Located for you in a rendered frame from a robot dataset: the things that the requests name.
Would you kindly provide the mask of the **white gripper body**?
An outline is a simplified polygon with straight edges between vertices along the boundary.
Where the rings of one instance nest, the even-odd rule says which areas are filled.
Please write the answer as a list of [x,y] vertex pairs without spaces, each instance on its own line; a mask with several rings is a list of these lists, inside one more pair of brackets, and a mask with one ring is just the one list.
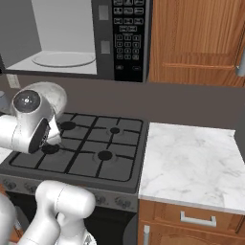
[[50,131],[47,138],[47,143],[49,145],[56,145],[61,143],[60,131],[56,124],[56,119],[52,118],[49,122]]

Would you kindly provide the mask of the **white microwave turntable plate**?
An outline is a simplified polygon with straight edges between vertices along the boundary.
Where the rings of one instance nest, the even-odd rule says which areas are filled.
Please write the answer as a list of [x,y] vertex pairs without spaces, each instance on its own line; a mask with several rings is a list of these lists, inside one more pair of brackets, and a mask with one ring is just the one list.
[[36,55],[32,62],[49,68],[73,68],[94,62],[94,54],[77,52],[48,52]]

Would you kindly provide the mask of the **black oven door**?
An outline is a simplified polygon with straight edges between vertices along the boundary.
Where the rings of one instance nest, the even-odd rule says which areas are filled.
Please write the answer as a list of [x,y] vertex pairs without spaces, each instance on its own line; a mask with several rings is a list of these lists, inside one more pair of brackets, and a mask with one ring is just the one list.
[[[96,239],[98,245],[137,245],[138,231],[138,197],[134,193],[115,191],[96,191],[91,189],[95,197],[104,196],[104,205],[98,205],[94,212],[84,220],[88,231]],[[13,229],[10,241],[17,243],[23,232],[33,221],[36,203],[33,195],[7,192],[8,197],[16,206],[20,228]],[[131,202],[127,209],[115,203],[117,197],[124,197]]]

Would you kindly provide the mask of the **black microwave oven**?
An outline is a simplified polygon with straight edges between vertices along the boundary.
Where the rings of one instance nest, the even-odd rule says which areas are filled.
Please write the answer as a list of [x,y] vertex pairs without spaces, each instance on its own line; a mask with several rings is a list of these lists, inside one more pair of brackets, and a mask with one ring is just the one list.
[[[0,0],[4,73],[144,82],[148,73],[151,0]],[[73,68],[39,66],[48,52],[94,54]]]

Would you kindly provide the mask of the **wooden base cupboard door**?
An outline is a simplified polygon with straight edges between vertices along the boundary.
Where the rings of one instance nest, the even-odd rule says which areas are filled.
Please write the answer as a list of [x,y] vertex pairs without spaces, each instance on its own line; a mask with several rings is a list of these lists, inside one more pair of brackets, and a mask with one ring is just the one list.
[[138,225],[138,245],[144,245],[144,225],[150,226],[148,245],[245,245],[243,237],[143,220],[140,220]]

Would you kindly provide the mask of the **black gas hob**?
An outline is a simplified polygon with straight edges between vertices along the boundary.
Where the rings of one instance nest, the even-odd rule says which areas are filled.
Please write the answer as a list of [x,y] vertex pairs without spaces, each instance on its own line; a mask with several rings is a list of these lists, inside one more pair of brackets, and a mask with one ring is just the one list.
[[56,180],[89,191],[136,193],[145,154],[145,120],[65,113],[57,123],[61,143],[42,146],[34,154],[12,152],[0,164],[0,184],[30,194],[25,185]]

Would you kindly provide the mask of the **grey-blue round thing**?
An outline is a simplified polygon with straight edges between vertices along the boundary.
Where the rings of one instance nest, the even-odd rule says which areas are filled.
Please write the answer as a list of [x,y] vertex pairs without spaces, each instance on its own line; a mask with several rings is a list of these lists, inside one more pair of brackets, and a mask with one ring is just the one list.
[[0,112],[10,114],[11,103],[4,91],[0,91]]

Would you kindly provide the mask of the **wooden drawer front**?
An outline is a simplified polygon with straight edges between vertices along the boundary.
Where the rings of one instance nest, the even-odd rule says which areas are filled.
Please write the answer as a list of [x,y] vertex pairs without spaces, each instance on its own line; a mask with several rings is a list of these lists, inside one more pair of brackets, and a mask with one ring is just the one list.
[[[148,200],[139,202],[139,212],[140,219],[143,221],[166,223],[185,228],[245,237],[245,214],[217,212]],[[185,217],[204,220],[211,220],[211,217],[214,216],[216,218],[216,226],[209,227],[183,222],[180,220],[181,212],[185,213]]]

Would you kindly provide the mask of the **white wall socket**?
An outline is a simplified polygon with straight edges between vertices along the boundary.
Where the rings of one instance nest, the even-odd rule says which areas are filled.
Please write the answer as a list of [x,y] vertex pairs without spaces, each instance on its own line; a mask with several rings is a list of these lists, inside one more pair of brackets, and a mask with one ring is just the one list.
[[9,82],[10,88],[21,88],[17,75],[7,74],[7,80]]

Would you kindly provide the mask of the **wooden wall cupboard door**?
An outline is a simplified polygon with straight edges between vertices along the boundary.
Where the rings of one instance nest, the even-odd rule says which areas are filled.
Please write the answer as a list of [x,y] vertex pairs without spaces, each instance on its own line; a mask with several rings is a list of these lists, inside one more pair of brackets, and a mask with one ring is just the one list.
[[153,0],[151,82],[241,87],[245,0]]

